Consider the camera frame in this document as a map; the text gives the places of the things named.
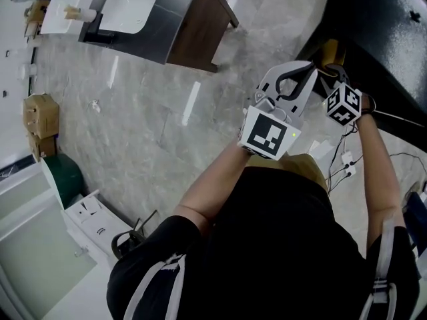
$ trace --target green bin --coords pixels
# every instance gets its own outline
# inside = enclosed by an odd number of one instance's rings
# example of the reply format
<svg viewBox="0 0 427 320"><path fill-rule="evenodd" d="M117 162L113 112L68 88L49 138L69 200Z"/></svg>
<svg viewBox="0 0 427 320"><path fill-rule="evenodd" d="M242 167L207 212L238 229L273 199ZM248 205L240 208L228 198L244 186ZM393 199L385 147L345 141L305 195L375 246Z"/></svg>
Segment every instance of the green bin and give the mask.
<svg viewBox="0 0 427 320"><path fill-rule="evenodd" d="M79 166L63 153L42 158L41 166L59 203L67 209L83 188L83 175Z"/></svg>

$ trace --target sink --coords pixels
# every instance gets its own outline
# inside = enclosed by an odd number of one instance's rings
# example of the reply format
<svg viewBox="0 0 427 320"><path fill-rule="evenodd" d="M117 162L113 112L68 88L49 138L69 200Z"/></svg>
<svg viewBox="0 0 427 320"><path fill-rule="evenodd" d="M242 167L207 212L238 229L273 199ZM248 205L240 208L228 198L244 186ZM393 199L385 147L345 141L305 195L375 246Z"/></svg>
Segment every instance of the sink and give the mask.
<svg viewBox="0 0 427 320"><path fill-rule="evenodd" d="M77 8L88 9L92 0L51 0L46 10L46 16L40 33L71 33L80 34L83 23L76 20L66 20L64 8L71 5Z"/></svg>
<svg viewBox="0 0 427 320"><path fill-rule="evenodd" d="M99 29L135 34L142 30L156 0L107 0Z"/></svg>

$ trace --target countertop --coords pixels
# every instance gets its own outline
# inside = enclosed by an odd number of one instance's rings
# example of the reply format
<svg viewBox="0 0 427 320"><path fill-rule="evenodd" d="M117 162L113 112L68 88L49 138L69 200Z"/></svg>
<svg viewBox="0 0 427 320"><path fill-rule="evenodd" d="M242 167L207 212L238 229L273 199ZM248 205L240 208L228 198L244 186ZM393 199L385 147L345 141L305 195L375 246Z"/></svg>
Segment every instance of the countertop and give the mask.
<svg viewBox="0 0 427 320"><path fill-rule="evenodd" d="M419 22L410 12L420 14ZM328 0L322 23L365 50L427 114L427 1Z"/></svg>
<svg viewBox="0 0 427 320"><path fill-rule="evenodd" d="M106 0L93 0L90 9L101 11ZM130 53L138 57L164 64L175 41L175 37L188 7L193 0L156 0L144 28L136 33L115 32L111 44L88 42L94 45L107 47L121 52ZM79 41L83 41L89 28L84 23ZM99 31L99 34L111 31Z"/></svg>

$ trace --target white cabinet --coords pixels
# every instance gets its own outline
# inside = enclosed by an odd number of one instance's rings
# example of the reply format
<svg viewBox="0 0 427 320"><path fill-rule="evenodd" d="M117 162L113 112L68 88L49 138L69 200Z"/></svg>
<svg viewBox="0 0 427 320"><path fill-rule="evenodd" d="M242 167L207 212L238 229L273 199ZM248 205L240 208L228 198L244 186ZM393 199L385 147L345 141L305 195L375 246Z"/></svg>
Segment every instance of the white cabinet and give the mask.
<svg viewBox="0 0 427 320"><path fill-rule="evenodd" d="M68 233L82 250L88 252L97 263L112 269L117 259L111 250L111 241L117 234L131 230L131 227L96 198L98 193L97 190L79 200L62 215ZM128 238L129 235L121 236L118 245Z"/></svg>

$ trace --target bathroom vanity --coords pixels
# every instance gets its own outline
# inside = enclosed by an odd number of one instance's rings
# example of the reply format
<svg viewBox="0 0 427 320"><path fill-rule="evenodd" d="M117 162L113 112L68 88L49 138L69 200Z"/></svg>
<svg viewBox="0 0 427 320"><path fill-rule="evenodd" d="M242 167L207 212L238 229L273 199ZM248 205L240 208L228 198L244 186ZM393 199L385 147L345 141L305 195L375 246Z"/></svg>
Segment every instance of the bathroom vanity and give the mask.
<svg viewBox="0 0 427 320"><path fill-rule="evenodd" d="M239 24L226 0L92 0L89 8L98 14L80 42L214 73L228 24Z"/></svg>

